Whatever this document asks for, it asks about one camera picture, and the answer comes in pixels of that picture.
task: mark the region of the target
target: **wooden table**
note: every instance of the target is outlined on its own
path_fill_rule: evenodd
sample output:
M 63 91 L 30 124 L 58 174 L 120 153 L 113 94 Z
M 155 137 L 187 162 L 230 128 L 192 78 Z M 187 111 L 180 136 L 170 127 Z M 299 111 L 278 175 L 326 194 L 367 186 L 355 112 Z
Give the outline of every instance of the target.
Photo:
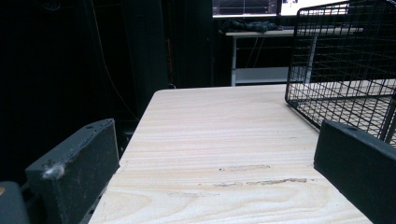
M 155 93 L 91 223 L 370 223 L 313 168 L 285 89 Z

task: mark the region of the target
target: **black wire mesh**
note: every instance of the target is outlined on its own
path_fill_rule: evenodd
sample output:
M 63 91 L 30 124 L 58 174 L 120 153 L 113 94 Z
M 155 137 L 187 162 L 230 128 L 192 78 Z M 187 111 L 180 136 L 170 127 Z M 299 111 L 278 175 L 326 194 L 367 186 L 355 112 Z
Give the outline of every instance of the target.
M 395 90 L 396 2 L 299 10 L 286 101 L 306 119 L 350 124 L 396 146 Z

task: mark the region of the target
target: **metal wire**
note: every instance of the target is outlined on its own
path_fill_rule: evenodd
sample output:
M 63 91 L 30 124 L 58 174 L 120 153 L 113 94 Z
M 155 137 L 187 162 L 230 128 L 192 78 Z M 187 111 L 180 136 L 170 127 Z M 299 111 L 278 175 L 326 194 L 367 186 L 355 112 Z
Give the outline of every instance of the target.
M 352 0 L 299 10 L 286 101 L 311 123 L 363 129 L 396 146 L 396 5 Z

